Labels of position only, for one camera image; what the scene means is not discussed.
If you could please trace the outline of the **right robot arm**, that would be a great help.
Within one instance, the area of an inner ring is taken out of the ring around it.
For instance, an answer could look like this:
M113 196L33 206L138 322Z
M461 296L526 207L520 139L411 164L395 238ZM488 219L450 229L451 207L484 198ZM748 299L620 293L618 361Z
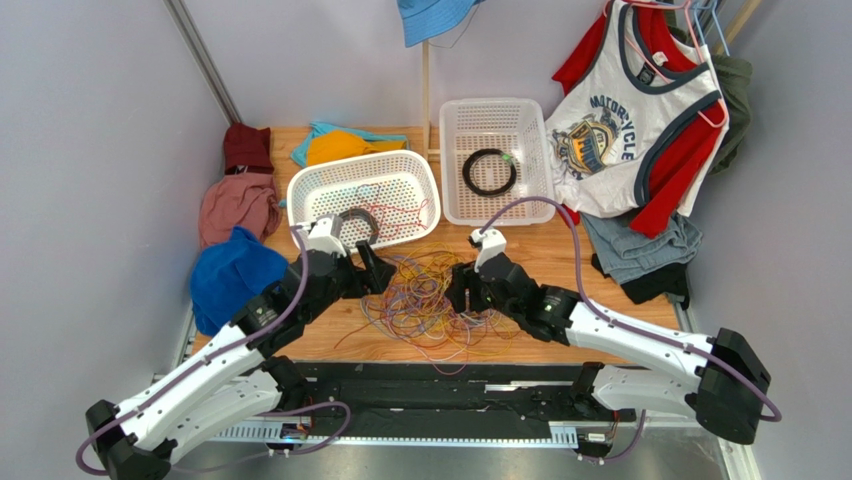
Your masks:
M727 441L751 445L763 421L771 376L747 339L721 328L687 333L623 316L576 291L538 284L500 254L452 267L446 298L457 313L494 310L542 342L598 350L636 364L587 368L578 395L608 410L653 410L693 418Z

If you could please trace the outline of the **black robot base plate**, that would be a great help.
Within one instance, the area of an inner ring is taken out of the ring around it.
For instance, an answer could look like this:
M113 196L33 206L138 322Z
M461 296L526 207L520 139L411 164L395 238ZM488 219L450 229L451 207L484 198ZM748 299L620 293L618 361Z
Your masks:
M475 434L543 436L547 422L632 423L590 395L575 393L578 365L451 364L448 374L425 363L299 362L304 380L287 392L280 411L320 405L311 430L354 426L355 435Z

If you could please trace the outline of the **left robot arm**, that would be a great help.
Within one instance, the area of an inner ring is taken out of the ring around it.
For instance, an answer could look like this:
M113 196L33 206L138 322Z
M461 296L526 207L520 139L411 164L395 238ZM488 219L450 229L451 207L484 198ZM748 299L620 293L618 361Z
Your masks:
M303 240L299 258L209 343L158 382L85 413L78 467L109 479L163 479L190 451L254 416L303 416L307 381L280 350L342 299L386 291L394 265L365 241L355 264L336 239Z

